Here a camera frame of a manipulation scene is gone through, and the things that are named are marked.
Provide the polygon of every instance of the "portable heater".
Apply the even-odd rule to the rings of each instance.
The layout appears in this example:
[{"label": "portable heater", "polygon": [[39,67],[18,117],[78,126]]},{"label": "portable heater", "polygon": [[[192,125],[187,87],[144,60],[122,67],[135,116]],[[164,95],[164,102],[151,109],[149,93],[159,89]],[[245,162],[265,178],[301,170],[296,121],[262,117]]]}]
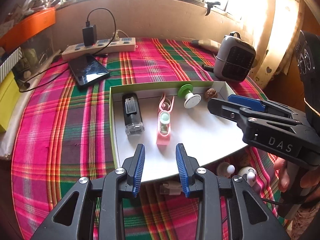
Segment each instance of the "portable heater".
[{"label": "portable heater", "polygon": [[232,32],[221,43],[214,64],[214,75],[223,80],[241,82],[248,75],[255,57],[254,47],[242,41],[239,33]]}]

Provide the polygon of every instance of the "yellow box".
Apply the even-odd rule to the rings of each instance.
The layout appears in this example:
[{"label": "yellow box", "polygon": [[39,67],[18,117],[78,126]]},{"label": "yellow box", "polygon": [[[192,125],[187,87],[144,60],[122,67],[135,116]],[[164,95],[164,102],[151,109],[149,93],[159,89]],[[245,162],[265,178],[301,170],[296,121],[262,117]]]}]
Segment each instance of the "yellow box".
[{"label": "yellow box", "polygon": [[8,128],[13,109],[20,97],[12,71],[0,84],[0,133]]}]

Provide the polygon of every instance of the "pink plastic object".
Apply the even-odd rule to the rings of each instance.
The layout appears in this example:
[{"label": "pink plastic object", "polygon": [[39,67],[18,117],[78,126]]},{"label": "pink plastic object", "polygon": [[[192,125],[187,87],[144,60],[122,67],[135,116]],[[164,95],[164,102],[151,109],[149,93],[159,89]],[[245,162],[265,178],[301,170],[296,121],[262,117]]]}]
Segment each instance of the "pink plastic object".
[{"label": "pink plastic object", "polygon": [[162,94],[158,109],[157,145],[168,145],[171,138],[170,112],[172,111],[174,96],[172,101]]}]

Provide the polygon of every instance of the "plaid tablecloth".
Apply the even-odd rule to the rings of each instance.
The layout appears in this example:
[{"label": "plaid tablecloth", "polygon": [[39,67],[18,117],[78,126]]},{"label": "plaid tablecloth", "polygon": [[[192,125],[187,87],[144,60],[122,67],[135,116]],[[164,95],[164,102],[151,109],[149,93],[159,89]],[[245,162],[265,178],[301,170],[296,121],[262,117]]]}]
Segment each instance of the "plaid tablecloth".
[{"label": "plaid tablecloth", "polygon": [[[189,42],[137,39],[137,46],[135,52],[98,58],[103,65],[108,61],[111,77],[85,91],[78,90],[71,73],[66,71],[31,96],[12,160],[12,196],[25,239],[31,238],[79,177],[96,179],[114,169],[109,131],[110,86],[215,79],[212,73],[201,69],[203,63],[214,65],[214,57]],[[40,84],[66,68],[67,63],[48,70]],[[266,98],[250,78],[230,85],[240,95]],[[254,189],[262,197],[277,200],[277,177],[272,170],[275,158],[255,148],[248,148],[247,152],[258,172]],[[276,215],[275,207],[269,207]],[[141,187],[138,198],[124,200],[124,216],[127,239],[194,240],[197,200],[183,195],[163,196],[157,184],[148,184]]]}]

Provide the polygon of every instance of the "phone screen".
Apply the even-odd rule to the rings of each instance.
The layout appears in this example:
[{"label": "phone screen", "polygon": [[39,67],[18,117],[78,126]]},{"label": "phone screen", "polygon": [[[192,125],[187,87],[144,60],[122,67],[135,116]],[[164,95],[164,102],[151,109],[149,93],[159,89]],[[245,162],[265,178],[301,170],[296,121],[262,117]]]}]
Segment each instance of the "phone screen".
[{"label": "phone screen", "polygon": [[79,86],[91,85],[110,76],[109,71],[90,54],[70,60],[69,66]]}]

